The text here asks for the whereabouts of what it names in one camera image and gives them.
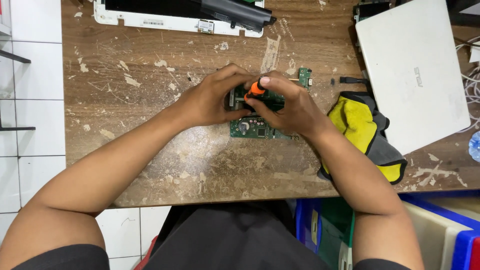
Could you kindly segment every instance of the green circuit board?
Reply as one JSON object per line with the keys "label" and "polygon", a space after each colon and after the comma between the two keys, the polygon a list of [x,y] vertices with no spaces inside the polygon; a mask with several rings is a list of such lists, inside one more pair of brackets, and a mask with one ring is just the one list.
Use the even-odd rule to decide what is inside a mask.
{"label": "green circuit board", "polygon": [[[312,79],[310,75],[312,70],[309,68],[299,68],[298,83],[309,90],[312,86]],[[243,96],[248,92],[243,85],[237,86],[230,91],[229,106],[232,110],[249,109],[253,113],[247,117],[230,122],[230,137],[234,138],[258,138],[258,139],[288,139],[298,140],[298,136],[288,136],[282,134],[277,129],[271,127],[268,122],[256,115],[256,112],[250,107]],[[265,93],[257,97],[258,100],[265,103],[265,105],[273,110],[278,111],[285,105],[285,98],[273,91],[266,90]]]}

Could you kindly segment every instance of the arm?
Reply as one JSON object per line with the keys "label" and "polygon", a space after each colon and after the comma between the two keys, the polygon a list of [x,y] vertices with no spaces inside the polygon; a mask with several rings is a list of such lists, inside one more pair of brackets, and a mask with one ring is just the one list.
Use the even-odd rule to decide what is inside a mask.
{"label": "arm", "polygon": [[377,167],[322,114],[306,89],[277,72],[261,85],[285,97],[285,107],[273,112],[262,102],[247,102],[276,128],[296,131],[312,142],[335,180],[335,186],[355,210],[354,264],[380,258],[422,270],[420,248],[407,210]]}
{"label": "arm", "polygon": [[230,64],[152,119],[88,154],[50,180],[18,213],[0,247],[0,270],[73,244],[105,249],[95,215],[108,207],[178,133],[238,119],[248,110],[225,111],[224,97],[252,78]]}

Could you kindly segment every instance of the white tile floor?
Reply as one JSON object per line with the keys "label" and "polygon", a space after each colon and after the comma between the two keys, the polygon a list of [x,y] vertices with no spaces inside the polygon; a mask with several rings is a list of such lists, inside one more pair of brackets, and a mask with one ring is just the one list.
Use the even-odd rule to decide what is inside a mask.
{"label": "white tile floor", "polygon": [[[60,0],[10,0],[12,37],[0,49],[32,61],[0,57],[0,244],[20,207],[65,169]],[[131,270],[158,235],[170,206],[108,209],[97,218],[110,268]]]}

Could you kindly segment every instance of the plastic bottle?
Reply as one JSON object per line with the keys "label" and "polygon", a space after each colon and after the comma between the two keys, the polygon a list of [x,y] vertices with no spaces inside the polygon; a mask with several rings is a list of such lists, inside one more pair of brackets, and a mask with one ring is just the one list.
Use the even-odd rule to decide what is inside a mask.
{"label": "plastic bottle", "polygon": [[468,143],[468,152],[475,161],[480,162],[480,131],[473,134]]}

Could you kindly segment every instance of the hand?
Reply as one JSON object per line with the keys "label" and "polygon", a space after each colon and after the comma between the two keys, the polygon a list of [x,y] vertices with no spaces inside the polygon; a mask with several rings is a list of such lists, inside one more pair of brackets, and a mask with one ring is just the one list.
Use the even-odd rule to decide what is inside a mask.
{"label": "hand", "polygon": [[172,115],[180,117],[182,129],[226,123],[251,114],[247,109],[225,110],[225,95],[231,89],[254,79],[254,76],[231,63],[182,93],[179,100],[170,105]]}
{"label": "hand", "polygon": [[285,107],[271,111],[263,102],[249,98],[247,103],[265,118],[271,127],[295,131],[308,139],[315,138],[322,130],[333,126],[330,119],[317,107],[307,90],[289,81],[281,73],[264,74],[260,84],[268,90],[285,97]]}

